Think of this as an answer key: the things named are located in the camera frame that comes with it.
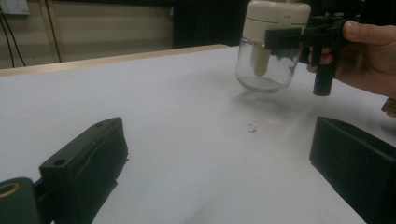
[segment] cable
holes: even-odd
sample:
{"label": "cable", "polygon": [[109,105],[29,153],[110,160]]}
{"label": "cable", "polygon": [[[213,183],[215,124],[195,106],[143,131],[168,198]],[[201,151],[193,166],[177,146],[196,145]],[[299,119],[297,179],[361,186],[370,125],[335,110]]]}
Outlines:
{"label": "cable", "polygon": [[14,57],[12,56],[12,50],[11,50],[11,45],[9,44],[9,39],[8,39],[8,35],[7,35],[7,31],[6,31],[6,27],[4,27],[3,21],[0,20],[1,23],[1,27],[3,28],[4,31],[4,35],[6,36],[7,39],[7,44],[8,44],[8,51],[9,51],[9,55],[11,56],[11,61],[12,61],[12,67],[15,67],[15,63],[14,63]]}
{"label": "cable", "polygon": [[10,33],[11,36],[12,36],[12,39],[14,40],[15,49],[17,50],[18,55],[20,56],[20,59],[21,59],[21,61],[22,61],[22,63],[23,63],[23,66],[26,67],[26,64],[25,64],[25,62],[24,62],[24,60],[23,60],[23,58],[22,58],[22,56],[21,56],[20,50],[18,49],[17,41],[15,40],[14,34],[12,34],[11,27],[9,27],[8,22],[7,22],[7,19],[6,19],[6,16],[4,15],[3,9],[2,9],[1,7],[0,7],[0,13],[1,13],[1,15],[2,15],[4,21],[6,22],[6,26],[7,26],[8,30],[9,30],[9,33]]}

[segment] hole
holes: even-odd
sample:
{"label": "hole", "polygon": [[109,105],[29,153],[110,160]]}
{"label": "hole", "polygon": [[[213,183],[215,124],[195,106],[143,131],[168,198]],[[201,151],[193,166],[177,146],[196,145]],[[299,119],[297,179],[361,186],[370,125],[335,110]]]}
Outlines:
{"label": "hole", "polygon": [[20,188],[19,183],[10,183],[0,186],[0,198],[5,198],[10,194],[13,194]]}
{"label": "hole", "polygon": [[61,165],[65,164],[65,163],[66,163],[66,160],[65,159],[61,159],[61,160],[57,160],[53,164],[56,165],[56,166],[61,166]]}

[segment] finger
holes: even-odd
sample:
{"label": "finger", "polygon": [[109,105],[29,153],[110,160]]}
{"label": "finger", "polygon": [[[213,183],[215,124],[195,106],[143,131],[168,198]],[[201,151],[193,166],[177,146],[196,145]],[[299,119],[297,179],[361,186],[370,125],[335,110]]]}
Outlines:
{"label": "finger", "polygon": [[308,72],[311,72],[311,73],[316,73],[318,71],[318,67],[317,66],[316,67],[312,67],[310,64],[308,64],[306,66],[306,70],[308,70]]}
{"label": "finger", "polygon": [[347,21],[343,27],[343,35],[352,42],[387,45],[396,41],[396,26],[376,26]]}
{"label": "finger", "polygon": [[[320,56],[320,64],[329,64],[332,62],[333,56],[330,53],[324,53]],[[308,61],[312,61],[312,53],[308,55]]]}
{"label": "finger", "polygon": [[331,52],[331,50],[329,49],[329,48],[323,48],[322,49],[322,53],[330,53]]}

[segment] white lid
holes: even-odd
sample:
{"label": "white lid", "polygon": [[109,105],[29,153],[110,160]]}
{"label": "white lid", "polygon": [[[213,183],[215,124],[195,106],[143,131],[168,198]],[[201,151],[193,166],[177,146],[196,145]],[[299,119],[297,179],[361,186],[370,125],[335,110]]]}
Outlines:
{"label": "white lid", "polygon": [[304,29],[310,11],[308,4],[253,0],[247,6],[243,36],[263,43],[266,30]]}

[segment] black block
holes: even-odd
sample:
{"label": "black block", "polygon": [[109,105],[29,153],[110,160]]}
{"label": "black block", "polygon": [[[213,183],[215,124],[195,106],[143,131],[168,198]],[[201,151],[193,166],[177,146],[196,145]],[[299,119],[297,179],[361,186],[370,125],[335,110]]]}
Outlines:
{"label": "black block", "polygon": [[127,161],[121,118],[94,124],[40,166],[57,224],[92,223]]}
{"label": "black block", "polygon": [[395,147],[343,121],[318,118],[310,160],[367,223],[396,223]]}

